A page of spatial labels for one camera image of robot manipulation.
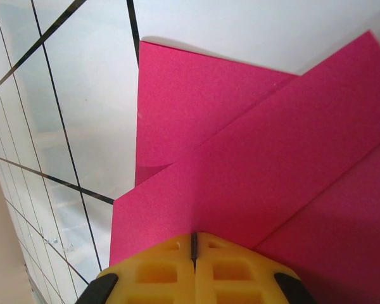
paper sheet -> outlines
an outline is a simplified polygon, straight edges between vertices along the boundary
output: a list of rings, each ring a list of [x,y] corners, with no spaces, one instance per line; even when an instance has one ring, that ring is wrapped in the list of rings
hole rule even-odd
[[[380,303],[380,146],[255,250],[319,303]]]
[[[136,185],[296,76],[141,42]]]

